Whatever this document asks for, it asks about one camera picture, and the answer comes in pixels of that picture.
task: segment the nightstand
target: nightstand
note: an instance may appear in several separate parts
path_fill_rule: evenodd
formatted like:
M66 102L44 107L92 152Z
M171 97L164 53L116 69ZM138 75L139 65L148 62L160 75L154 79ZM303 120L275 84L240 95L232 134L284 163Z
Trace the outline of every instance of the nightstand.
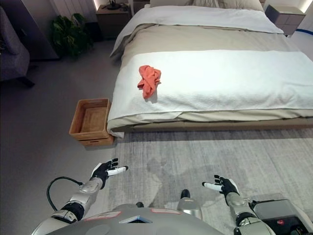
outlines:
M132 17L130 7L124 11L123 8L108 10L104 6L100 5L96 13L102 35L105 39L116 38Z
M269 5L265 14L286 35L292 35L305 17L302 11L293 6Z

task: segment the black cable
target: black cable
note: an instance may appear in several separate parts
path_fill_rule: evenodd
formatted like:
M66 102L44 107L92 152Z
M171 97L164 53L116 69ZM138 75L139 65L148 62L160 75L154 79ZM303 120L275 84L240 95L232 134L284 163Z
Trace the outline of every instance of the black cable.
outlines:
M55 178L54 180L52 180L52 181L50 182L50 184L48 185L48 188L47 188L47 198L48 198L49 204L50 204L51 207L54 209L54 211L57 211L58 209L55 207L55 205L54 205L53 202L51 201L51 198L50 198L50 188L51 188L51 186L52 186L52 184L53 184L54 182L56 182L57 180L61 180L61 179L70 180L70 181L72 181L72 182L78 184L79 186L83 185L83 182L78 182L78 181L76 181L76 180L74 180L74 179L72 179L72 178L70 178L70 177L66 177L66 176L61 176L61 177L58 177L58 178Z

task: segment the beige blanket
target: beige blanket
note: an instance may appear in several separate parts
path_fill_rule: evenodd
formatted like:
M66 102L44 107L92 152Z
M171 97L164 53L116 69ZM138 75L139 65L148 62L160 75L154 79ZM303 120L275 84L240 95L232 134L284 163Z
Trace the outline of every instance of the beige blanket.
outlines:
M121 69L137 54L182 50L299 51L284 35L233 28L143 24L125 39Z

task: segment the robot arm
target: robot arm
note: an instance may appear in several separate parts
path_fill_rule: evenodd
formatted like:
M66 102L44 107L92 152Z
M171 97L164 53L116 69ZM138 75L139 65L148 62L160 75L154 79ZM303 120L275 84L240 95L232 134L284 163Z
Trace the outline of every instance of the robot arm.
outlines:
M214 178L215 184L203 182L202 185L224 194L226 203L236 221L237 227L234 235L275 235L273 230L256 216L248 201L240 196L237 185L231 179L219 175L214 175Z
M128 167L117 168L118 159L99 164L88 182L78 188L71 199L52 216L43 221L32 235L45 235L81 220L95 202L99 190L103 189L109 176L125 172Z

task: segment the gray armchair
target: gray armchair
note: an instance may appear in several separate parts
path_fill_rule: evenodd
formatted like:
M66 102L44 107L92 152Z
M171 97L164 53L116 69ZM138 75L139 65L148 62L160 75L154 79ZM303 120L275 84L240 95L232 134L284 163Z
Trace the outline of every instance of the gray armchair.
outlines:
M0 6L0 32L4 47L1 50L1 81L16 78L28 87L35 84L26 78L29 52L20 42L5 11Z

